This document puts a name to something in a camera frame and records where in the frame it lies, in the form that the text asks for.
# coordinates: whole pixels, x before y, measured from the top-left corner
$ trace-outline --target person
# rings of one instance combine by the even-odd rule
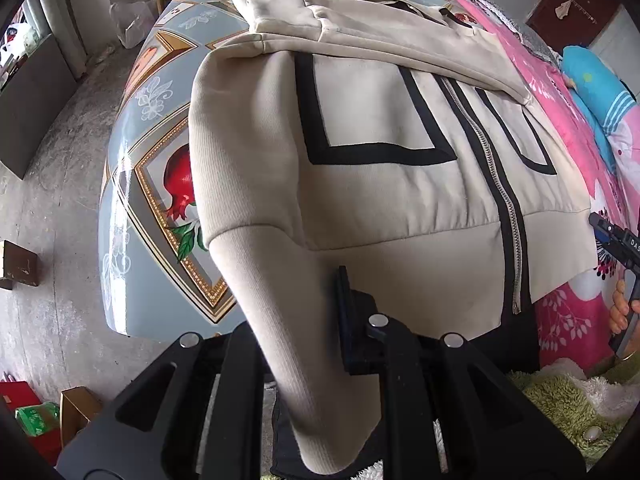
[[[626,315],[629,313],[629,308],[640,314],[640,301],[633,300],[631,306],[624,297],[625,293],[625,281],[618,280],[616,283],[616,290],[613,292],[613,306],[609,310],[609,328],[614,334],[619,334],[626,329],[628,323],[626,322]],[[630,357],[638,349],[640,349],[640,323],[636,325],[636,331],[626,346],[625,358]]]

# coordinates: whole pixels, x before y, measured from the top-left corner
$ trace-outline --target white stripe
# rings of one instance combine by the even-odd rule
[[[629,108],[633,106],[633,104],[634,100],[629,97],[629,99],[626,101],[625,106],[623,106],[622,108],[618,106],[618,108],[620,108],[620,111],[616,112],[616,115],[612,117],[611,124],[609,125],[609,129],[611,131],[616,129],[616,126],[618,126],[618,123],[620,122],[620,119],[622,119],[622,116],[629,110]]]
[[[611,103],[611,106],[609,107],[609,111],[607,112],[607,116],[604,118],[604,122],[602,123],[603,126],[605,126],[607,124],[607,122],[609,121],[609,117],[611,115],[611,111],[613,110],[614,106],[616,105],[616,103],[620,100],[621,97],[623,97],[625,95],[625,93],[628,93],[626,90],[623,90],[622,92],[620,92],[618,94],[618,96],[613,100],[613,102]]]
[[[609,121],[605,121],[604,122],[604,126],[606,126],[606,127],[611,126],[613,124],[613,119],[615,119],[616,116],[620,113],[620,108],[624,109],[625,104],[628,104],[629,101],[633,101],[633,98],[627,92],[626,96],[622,99],[622,101],[620,101],[618,103],[618,106],[616,106],[616,109],[614,110],[614,112],[609,117]]]

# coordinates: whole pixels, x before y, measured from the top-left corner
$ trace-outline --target pomegranate print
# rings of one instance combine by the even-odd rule
[[[181,146],[169,157],[164,168],[164,188],[171,193],[171,207],[166,211],[167,218],[183,220],[187,217],[184,210],[188,205],[196,205],[193,197],[193,179],[189,162],[189,145]]]
[[[171,194],[172,200],[171,207],[166,210],[167,218],[172,218],[175,221],[179,216],[186,220],[187,206],[196,205],[193,196],[193,179],[191,177],[188,144],[175,150],[175,153],[169,157],[164,168],[163,183],[164,188]],[[202,242],[200,220],[169,228],[169,231],[178,240],[177,256],[179,262],[191,254],[196,242],[203,251],[207,251]]]

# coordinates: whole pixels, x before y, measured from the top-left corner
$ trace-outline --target beige jacket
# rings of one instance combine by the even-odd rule
[[[414,332],[473,338],[596,266],[590,200],[493,35],[405,0],[233,2],[250,30],[193,85],[198,212],[328,474],[380,417],[377,378],[342,369],[335,269]]]

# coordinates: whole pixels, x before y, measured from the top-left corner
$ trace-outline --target metal zipper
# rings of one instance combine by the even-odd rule
[[[491,150],[491,146],[482,131],[482,129],[476,124],[476,122],[469,116],[465,107],[463,107],[460,99],[456,95],[455,90],[451,83],[446,79],[442,78],[445,88],[453,102],[455,102],[456,107],[460,111],[460,113],[464,116],[466,121],[472,127],[473,131],[478,136],[478,140],[482,145],[482,151],[484,152],[484,158],[486,159],[487,165],[489,166],[489,171],[491,173],[492,179],[494,180],[494,184],[500,192],[500,196],[504,200],[505,205],[507,206],[507,211],[509,213],[509,221],[511,224],[511,237],[513,239],[513,259],[514,259],[514,270],[515,270],[515,280],[513,284],[513,303],[512,310],[514,314],[519,314],[521,305],[520,305],[520,288],[522,285],[522,240],[520,238],[520,229],[518,228],[518,218],[516,216],[516,209],[511,201],[511,198],[507,194],[500,177],[498,176],[498,171],[495,167],[494,161],[494,153]]]

